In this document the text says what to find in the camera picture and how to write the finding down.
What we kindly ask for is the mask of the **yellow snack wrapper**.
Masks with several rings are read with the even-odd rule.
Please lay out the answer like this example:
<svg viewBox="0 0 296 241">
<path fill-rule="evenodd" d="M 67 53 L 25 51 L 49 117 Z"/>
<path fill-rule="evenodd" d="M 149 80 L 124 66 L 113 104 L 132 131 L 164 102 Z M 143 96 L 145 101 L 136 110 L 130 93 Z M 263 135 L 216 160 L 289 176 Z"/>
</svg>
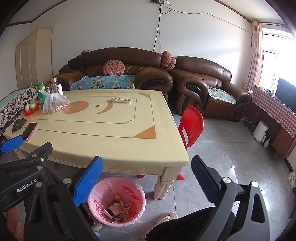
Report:
<svg viewBox="0 0 296 241">
<path fill-rule="evenodd" d="M 120 195 L 116 193 L 116 194 L 114 194 L 114 197 L 115 197 L 115 202 L 121 204 L 121 197 L 120 197 Z"/>
</svg>

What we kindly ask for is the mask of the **glass jar with gold lid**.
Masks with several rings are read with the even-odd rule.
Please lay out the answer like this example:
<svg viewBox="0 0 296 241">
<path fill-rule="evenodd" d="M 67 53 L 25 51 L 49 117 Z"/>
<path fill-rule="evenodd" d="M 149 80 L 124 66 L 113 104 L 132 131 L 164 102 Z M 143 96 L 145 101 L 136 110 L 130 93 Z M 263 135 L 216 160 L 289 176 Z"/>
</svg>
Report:
<svg viewBox="0 0 296 241">
<path fill-rule="evenodd" d="M 45 84 L 45 90 L 48 93 L 58 93 L 63 95 L 62 85 L 58 83 L 58 79 L 56 77 L 52 78 Z"/>
</svg>

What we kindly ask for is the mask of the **checkered tablecloth cabinet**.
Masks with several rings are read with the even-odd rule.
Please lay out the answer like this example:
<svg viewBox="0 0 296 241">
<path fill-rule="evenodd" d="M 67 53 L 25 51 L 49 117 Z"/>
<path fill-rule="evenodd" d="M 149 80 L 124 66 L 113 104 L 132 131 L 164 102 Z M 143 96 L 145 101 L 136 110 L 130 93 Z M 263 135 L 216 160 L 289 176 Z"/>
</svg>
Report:
<svg viewBox="0 0 296 241">
<path fill-rule="evenodd" d="M 263 121 L 274 149 L 273 158 L 287 158 L 295 147 L 295 113 L 274 96 L 258 86 L 252 87 L 246 116 L 249 122 Z"/>
</svg>

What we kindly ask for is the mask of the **poker card box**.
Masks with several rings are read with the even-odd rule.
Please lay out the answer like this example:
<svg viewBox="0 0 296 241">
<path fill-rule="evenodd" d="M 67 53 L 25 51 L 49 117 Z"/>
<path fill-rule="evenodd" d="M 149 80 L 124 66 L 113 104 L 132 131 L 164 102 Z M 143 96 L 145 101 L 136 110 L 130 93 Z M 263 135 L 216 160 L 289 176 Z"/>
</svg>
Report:
<svg viewBox="0 0 296 241">
<path fill-rule="evenodd" d="M 134 206 L 134 203 L 132 201 L 126 202 L 123 207 L 120 210 L 120 213 L 122 214 L 130 214 L 132 208 Z"/>
</svg>

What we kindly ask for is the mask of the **red fruit plate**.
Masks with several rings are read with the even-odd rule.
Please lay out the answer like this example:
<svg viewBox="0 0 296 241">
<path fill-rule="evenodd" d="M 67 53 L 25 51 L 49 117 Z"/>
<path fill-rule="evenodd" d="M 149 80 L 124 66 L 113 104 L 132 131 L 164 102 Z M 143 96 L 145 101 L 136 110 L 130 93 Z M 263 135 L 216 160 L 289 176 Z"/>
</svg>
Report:
<svg viewBox="0 0 296 241">
<path fill-rule="evenodd" d="M 40 103 L 34 99 L 32 99 L 30 101 L 29 104 L 27 104 L 23 111 L 22 111 L 22 114 L 24 115 L 30 115 L 30 114 L 33 114 L 34 112 L 36 112 L 40 107 Z"/>
</svg>

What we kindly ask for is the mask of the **white remote control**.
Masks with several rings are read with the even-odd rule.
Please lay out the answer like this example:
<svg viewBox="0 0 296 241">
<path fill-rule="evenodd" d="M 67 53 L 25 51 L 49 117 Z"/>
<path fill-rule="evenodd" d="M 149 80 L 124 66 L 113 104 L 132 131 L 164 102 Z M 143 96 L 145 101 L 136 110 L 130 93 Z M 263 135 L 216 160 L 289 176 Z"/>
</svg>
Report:
<svg viewBox="0 0 296 241">
<path fill-rule="evenodd" d="M 115 102 L 115 103 L 128 103 L 130 104 L 132 102 L 131 98 L 120 98 L 120 97 L 113 97 L 112 99 L 108 100 L 109 102 Z"/>
</svg>

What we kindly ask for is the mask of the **blue white medicine box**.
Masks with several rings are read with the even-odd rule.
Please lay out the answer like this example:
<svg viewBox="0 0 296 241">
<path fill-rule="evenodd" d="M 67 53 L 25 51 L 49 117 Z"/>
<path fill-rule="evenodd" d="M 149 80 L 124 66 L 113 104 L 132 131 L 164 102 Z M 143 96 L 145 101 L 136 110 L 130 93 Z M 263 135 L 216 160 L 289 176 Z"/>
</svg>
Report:
<svg viewBox="0 0 296 241">
<path fill-rule="evenodd" d="M 104 209 L 103 213 L 111 220 L 111 222 L 123 222 L 123 215 L 114 206 Z"/>
</svg>

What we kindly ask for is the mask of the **plastic bag of peanuts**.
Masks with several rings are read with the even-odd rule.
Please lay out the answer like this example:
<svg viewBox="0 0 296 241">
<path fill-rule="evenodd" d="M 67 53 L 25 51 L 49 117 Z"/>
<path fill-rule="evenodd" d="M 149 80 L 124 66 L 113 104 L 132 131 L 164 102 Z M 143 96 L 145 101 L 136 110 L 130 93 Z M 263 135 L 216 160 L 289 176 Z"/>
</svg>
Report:
<svg viewBox="0 0 296 241">
<path fill-rule="evenodd" d="M 62 109 L 65 109 L 71 101 L 66 96 L 59 93 L 48 93 L 40 90 L 41 94 L 45 96 L 43 101 L 43 114 L 51 114 Z"/>
</svg>

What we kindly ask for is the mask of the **black television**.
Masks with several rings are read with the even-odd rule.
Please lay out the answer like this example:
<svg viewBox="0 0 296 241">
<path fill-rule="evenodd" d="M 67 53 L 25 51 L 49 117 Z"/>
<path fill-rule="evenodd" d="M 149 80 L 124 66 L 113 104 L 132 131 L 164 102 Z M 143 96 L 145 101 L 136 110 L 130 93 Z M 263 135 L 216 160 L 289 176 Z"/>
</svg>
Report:
<svg viewBox="0 0 296 241">
<path fill-rule="evenodd" d="M 275 97 L 288 106 L 293 112 L 296 110 L 296 87 L 279 78 Z"/>
</svg>

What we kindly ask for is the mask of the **blue floral blanket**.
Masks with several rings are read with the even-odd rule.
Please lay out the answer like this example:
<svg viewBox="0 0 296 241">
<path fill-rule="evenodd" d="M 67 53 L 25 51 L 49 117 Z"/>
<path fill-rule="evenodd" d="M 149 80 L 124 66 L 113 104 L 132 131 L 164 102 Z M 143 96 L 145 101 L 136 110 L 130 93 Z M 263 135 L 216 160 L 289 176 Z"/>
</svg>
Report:
<svg viewBox="0 0 296 241">
<path fill-rule="evenodd" d="M 85 76 L 70 86 L 70 90 L 135 89 L 135 75 Z"/>
</svg>

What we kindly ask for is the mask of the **pink round cushion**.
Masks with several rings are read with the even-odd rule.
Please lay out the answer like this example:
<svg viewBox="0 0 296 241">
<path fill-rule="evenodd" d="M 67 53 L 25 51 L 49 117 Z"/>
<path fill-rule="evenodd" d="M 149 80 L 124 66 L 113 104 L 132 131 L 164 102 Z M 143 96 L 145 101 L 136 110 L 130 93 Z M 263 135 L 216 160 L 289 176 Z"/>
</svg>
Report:
<svg viewBox="0 0 296 241">
<path fill-rule="evenodd" d="M 125 72 L 125 65 L 119 60 L 109 60 L 107 61 L 102 68 L 103 75 L 123 75 Z"/>
</svg>

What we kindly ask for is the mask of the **cream cabinet door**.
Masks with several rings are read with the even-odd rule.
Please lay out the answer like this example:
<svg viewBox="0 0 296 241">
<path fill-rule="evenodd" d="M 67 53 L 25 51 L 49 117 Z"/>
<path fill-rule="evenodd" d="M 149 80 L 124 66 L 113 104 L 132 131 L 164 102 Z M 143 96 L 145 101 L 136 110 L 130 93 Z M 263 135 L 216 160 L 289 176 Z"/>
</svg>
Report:
<svg viewBox="0 0 296 241">
<path fill-rule="evenodd" d="M 18 89 L 46 83 L 53 77 L 52 34 L 52 29 L 37 28 L 16 46 Z"/>
</svg>

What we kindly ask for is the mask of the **pink lined trash bin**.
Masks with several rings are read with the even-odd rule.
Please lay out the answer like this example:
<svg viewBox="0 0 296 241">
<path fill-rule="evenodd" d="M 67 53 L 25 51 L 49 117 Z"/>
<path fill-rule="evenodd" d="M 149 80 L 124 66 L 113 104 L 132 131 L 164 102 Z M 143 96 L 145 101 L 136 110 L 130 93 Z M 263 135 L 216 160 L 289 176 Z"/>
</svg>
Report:
<svg viewBox="0 0 296 241">
<path fill-rule="evenodd" d="M 121 204 L 115 202 L 114 194 L 119 194 Z M 114 206 L 119 211 L 126 202 L 132 201 L 134 206 L 130 214 L 122 214 L 123 222 L 111 222 L 103 213 L 104 209 Z M 91 190 L 88 207 L 92 215 L 104 225 L 124 227 L 134 224 L 144 213 L 146 198 L 142 186 L 123 176 L 110 176 L 99 180 Z"/>
</svg>

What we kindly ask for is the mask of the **white air fryer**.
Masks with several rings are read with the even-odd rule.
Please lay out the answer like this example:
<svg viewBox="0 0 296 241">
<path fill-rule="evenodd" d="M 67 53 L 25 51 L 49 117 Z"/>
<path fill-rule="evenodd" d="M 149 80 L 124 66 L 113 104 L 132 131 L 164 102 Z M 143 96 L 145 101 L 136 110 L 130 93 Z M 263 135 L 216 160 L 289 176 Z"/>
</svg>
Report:
<svg viewBox="0 0 296 241">
<path fill-rule="evenodd" d="M 252 133 L 254 139 L 258 142 L 264 143 L 268 129 L 269 129 L 269 126 L 260 120 L 255 130 Z"/>
</svg>

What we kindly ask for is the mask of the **black folded glove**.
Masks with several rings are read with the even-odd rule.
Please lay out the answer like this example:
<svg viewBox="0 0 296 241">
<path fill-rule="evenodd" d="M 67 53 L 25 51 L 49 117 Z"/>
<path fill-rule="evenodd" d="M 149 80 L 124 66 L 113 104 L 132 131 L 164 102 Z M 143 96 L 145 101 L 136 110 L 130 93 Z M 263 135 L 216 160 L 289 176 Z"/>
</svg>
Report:
<svg viewBox="0 0 296 241">
<path fill-rule="evenodd" d="M 20 128 L 23 127 L 23 125 L 26 123 L 26 121 L 27 120 L 25 118 L 15 120 L 11 132 L 14 133 L 14 132 L 18 131 Z"/>
</svg>

